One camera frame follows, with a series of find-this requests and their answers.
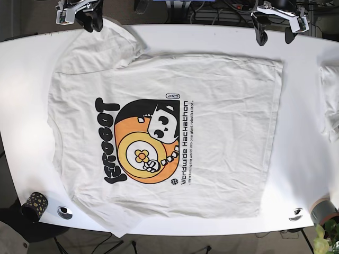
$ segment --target cup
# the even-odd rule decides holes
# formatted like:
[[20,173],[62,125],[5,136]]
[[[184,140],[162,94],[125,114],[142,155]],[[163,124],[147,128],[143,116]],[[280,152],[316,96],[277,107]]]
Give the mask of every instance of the cup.
[[47,206],[47,198],[39,192],[33,192],[26,203],[21,206],[21,213],[29,221],[36,223],[46,211]]

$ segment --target white fabric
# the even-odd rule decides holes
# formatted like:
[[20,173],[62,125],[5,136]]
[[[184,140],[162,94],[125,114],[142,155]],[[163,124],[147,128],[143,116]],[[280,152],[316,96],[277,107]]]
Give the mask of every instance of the white fabric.
[[320,72],[325,112],[323,133],[328,135],[331,142],[334,142],[339,139],[339,67],[323,66]]
[[[282,64],[141,52],[131,34],[105,21],[101,33],[83,32],[56,67],[49,116],[70,198],[118,237],[147,216],[256,216]],[[104,106],[114,125],[99,115],[101,103],[120,105]],[[102,138],[114,146],[107,153],[121,171],[105,172]]]

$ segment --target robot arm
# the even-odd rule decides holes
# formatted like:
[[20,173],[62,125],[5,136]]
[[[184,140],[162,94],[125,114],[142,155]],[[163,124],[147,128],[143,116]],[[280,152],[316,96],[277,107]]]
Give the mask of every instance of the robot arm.
[[100,32],[103,0],[60,0],[57,9],[56,23],[60,25],[74,24],[77,21],[86,31]]
[[257,7],[256,12],[251,13],[258,44],[264,46],[267,42],[265,26],[271,24],[266,16],[269,14],[279,16],[289,21],[290,27],[285,30],[285,41],[287,44],[290,44],[298,33],[308,31],[309,26],[304,10],[304,7],[299,7],[297,12],[282,11],[272,7],[270,2],[264,1],[263,5]]

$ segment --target green leaf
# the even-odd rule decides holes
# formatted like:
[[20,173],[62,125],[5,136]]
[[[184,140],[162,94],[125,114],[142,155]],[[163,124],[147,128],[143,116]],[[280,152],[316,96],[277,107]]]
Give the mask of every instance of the green leaf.
[[337,223],[334,220],[328,220],[325,223],[325,230],[328,234],[330,234],[337,226]]
[[325,230],[319,224],[316,225],[316,232],[319,238],[324,238]]
[[326,254],[329,249],[329,244],[324,238],[315,238],[314,243],[314,254]]

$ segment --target circular hole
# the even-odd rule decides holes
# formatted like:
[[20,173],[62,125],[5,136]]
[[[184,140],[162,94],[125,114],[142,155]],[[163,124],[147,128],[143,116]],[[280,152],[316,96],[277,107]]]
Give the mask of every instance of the circular hole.
[[69,220],[73,217],[72,211],[64,206],[58,207],[58,214],[61,218],[65,220]]
[[38,217],[37,213],[30,207],[24,206],[21,209],[21,213],[26,219],[28,219],[31,222],[38,222],[39,221],[39,217]]
[[302,217],[302,208],[296,208],[293,210],[293,216],[289,218],[290,221],[297,221]]
[[295,215],[298,215],[301,212],[301,209],[295,209]]

